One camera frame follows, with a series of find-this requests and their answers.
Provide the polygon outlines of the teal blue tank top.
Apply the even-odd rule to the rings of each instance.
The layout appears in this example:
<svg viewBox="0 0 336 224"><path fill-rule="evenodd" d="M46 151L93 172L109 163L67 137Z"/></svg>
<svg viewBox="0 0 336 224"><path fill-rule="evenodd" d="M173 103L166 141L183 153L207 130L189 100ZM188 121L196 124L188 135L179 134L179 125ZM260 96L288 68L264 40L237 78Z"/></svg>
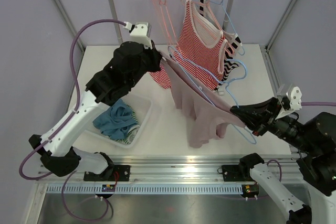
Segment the teal blue tank top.
<svg viewBox="0 0 336 224"><path fill-rule="evenodd" d="M113 141L124 139L128 127L135 123L131 116L131 110L122 99L100 114L93 120L93 126L99 132Z"/></svg>

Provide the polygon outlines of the green striped tank top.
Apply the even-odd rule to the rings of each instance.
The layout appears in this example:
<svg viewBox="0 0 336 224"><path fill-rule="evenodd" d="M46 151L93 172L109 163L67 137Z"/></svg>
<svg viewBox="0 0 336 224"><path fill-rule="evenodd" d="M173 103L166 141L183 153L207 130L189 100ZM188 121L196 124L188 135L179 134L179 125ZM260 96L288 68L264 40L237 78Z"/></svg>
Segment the green striped tank top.
<svg viewBox="0 0 336 224"><path fill-rule="evenodd" d="M137 119L135 111L128 104L127 104L127 107L131 110L131 112L132 112L131 116L132 116L133 120L135 121L135 123L128 127L128 132L127 132L127 135L124 139L116 140L117 143L121 143L122 145L125 145L125 146L129 146L129 145L132 144L132 142L134 141L135 136L136 136L136 134L137 134L137 132L140 128L140 124L139 124L139 121Z"/></svg>

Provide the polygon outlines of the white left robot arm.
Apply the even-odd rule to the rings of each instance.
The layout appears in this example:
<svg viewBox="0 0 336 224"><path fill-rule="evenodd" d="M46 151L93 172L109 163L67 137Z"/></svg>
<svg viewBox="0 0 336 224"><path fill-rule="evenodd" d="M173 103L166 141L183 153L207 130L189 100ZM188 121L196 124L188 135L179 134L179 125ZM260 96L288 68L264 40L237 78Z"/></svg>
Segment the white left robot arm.
<svg viewBox="0 0 336 224"><path fill-rule="evenodd" d="M135 41L122 43L108 64L86 84L74 108L49 132L29 138L44 168L58 177L78 171L109 180L114 163L108 155L81 151L73 144L106 106L113 106L126 96L147 72L159 71L161 59L153 41L147 46Z"/></svg>

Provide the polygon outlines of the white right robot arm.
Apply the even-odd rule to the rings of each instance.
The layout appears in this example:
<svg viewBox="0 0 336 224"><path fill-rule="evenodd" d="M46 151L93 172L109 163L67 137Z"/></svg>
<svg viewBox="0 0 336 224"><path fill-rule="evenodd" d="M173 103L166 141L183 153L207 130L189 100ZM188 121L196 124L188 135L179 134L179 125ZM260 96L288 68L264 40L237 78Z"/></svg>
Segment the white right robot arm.
<svg viewBox="0 0 336 224"><path fill-rule="evenodd" d="M306 154L297 159L311 204L297 199L256 153L242 157L239 176L260 185L281 210L287 223L335 223L335 115L321 112L305 124L291 117L301 109L298 97L231 107L255 136L272 133Z"/></svg>

